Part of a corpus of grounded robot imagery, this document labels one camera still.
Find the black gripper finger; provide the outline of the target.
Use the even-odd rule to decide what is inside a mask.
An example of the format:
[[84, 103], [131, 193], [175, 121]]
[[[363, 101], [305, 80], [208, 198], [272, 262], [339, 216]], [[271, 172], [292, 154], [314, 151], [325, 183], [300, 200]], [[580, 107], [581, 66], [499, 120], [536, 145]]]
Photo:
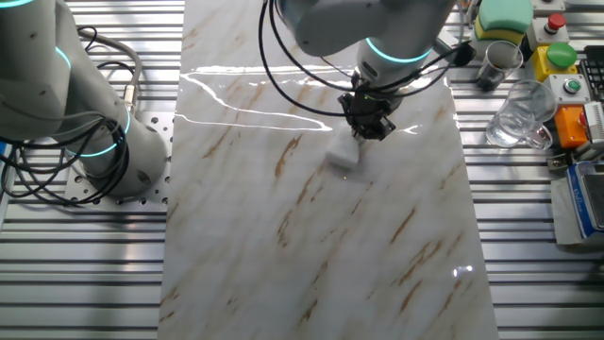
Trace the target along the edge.
[[396, 125], [392, 123], [386, 116], [381, 116], [375, 120], [373, 129], [375, 138], [379, 141], [382, 141], [396, 129]]
[[375, 140], [377, 135], [375, 130], [368, 125], [352, 125], [352, 136], [357, 140]]

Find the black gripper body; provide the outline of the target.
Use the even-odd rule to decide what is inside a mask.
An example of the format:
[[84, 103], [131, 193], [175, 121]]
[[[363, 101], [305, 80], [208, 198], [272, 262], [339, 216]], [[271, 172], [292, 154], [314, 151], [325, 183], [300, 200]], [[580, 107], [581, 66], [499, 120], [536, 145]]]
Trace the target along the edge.
[[338, 97], [345, 121], [351, 125], [369, 125], [392, 114], [402, 103], [393, 93], [345, 93]]

